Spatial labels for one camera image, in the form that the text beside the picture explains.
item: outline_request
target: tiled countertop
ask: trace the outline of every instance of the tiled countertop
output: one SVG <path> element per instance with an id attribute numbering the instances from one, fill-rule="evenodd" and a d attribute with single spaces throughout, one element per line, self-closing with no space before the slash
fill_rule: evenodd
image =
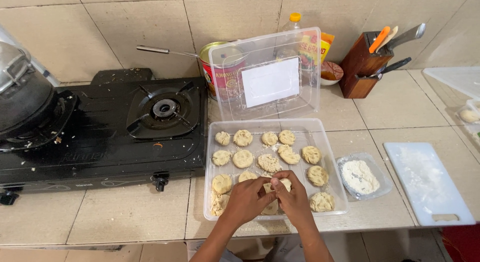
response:
<path id="1" fill-rule="evenodd" d="M 321 88 L 320 112 L 335 157 L 368 152 L 395 183 L 385 196 L 355 201 L 344 215 L 316 218 L 319 231 L 415 227 L 418 222 L 382 143 L 429 142 L 480 221 L 480 147 L 453 113 L 465 95 L 423 78 L 420 70 L 384 75 L 366 99 L 344 99 L 338 85 Z M 208 120 L 218 121 L 209 100 Z M 214 222 L 203 216 L 204 177 L 173 180 L 165 192 L 152 185 L 65 193 L 22 194 L 0 207 L 0 245 L 105 245 L 205 238 Z M 249 222 L 234 236 L 295 233 L 286 221 Z"/>

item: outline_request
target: knife block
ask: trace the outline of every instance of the knife block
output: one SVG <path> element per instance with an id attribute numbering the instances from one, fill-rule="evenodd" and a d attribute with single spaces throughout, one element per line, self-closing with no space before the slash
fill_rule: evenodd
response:
<path id="1" fill-rule="evenodd" d="M 383 46 L 378 53 L 370 54 L 368 49 L 378 34 L 380 31 L 363 32 L 340 63 L 343 77 L 338 84 L 345 99 L 367 97 L 378 81 L 377 76 L 367 76 L 375 74 L 394 56 L 386 46 Z"/>

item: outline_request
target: cooking pot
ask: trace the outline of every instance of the cooking pot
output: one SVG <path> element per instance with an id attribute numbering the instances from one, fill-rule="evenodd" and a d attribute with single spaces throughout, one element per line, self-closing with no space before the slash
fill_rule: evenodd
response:
<path id="1" fill-rule="evenodd" d="M 30 54 L 0 42 L 0 139 L 38 127 L 52 113 L 57 93 L 30 62 Z"/>

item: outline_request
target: flour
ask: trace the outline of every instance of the flour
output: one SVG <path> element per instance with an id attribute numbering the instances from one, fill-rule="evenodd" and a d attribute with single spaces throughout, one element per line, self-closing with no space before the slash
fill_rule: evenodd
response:
<path id="1" fill-rule="evenodd" d="M 347 161 L 342 167 L 342 176 L 360 194 L 370 194 L 380 188 L 380 183 L 365 161 Z"/>

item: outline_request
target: black gas stove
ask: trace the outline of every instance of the black gas stove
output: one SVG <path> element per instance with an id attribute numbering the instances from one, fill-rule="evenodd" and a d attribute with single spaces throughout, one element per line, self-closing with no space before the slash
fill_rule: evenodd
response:
<path id="1" fill-rule="evenodd" d="M 1 203 L 8 204 L 19 191 L 144 183 L 163 191 L 169 179 L 205 173 L 203 78 L 92 82 L 57 92 L 60 112 L 40 128 L 40 136 L 0 141 L 0 148 L 12 149 L 0 152 Z M 59 118 L 69 112 L 58 127 Z"/>

